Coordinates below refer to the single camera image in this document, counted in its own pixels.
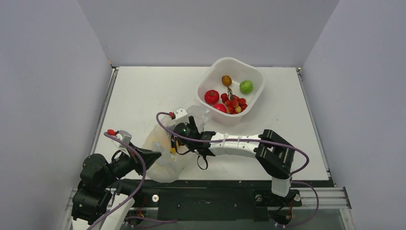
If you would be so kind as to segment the red fake grape bunch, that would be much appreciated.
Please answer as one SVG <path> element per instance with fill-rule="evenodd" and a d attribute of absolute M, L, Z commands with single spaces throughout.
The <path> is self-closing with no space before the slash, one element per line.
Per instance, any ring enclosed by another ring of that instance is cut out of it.
<path fill-rule="evenodd" d="M 248 107 L 246 99 L 238 97 L 231 88 L 227 88 L 227 92 L 220 94 L 220 100 L 227 107 L 227 114 L 230 115 L 244 112 Z"/>

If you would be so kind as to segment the red fake apple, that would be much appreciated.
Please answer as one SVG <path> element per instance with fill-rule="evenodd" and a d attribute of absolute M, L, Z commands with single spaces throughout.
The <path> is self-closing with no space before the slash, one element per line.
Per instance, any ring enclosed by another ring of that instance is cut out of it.
<path fill-rule="evenodd" d="M 227 113 L 227 107 L 224 104 L 216 103 L 213 105 L 213 108 L 223 113 Z"/>

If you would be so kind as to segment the clear plastic bag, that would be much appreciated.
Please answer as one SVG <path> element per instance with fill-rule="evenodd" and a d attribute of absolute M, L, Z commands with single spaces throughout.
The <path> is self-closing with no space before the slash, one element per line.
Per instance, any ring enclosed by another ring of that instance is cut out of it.
<path fill-rule="evenodd" d="M 208 108 L 204 106 L 192 105 L 186 109 L 188 115 L 194 117 L 198 131 L 204 131 L 204 126 L 211 120 L 211 114 Z M 168 115 L 160 115 L 160 122 L 173 130 L 175 121 Z M 152 166 L 147 170 L 147 177 L 159 183 L 171 183 L 179 179 L 181 172 L 187 168 L 192 160 L 197 159 L 193 152 L 186 155 L 179 155 L 171 147 L 171 134 L 165 131 L 159 124 L 149 132 L 142 148 L 161 152 Z"/>

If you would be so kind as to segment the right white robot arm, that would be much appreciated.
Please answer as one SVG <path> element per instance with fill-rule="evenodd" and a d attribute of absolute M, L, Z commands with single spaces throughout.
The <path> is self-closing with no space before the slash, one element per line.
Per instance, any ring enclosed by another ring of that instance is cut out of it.
<path fill-rule="evenodd" d="M 258 160 L 272 177 L 271 201 L 277 205 L 289 199 L 291 167 L 295 151 L 290 144 L 270 129 L 253 136 L 230 136 L 214 131 L 199 132 L 193 116 L 176 118 L 172 129 L 173 143 L 185 146 L 204 160 L 208 156 L 233 155 Z"/>

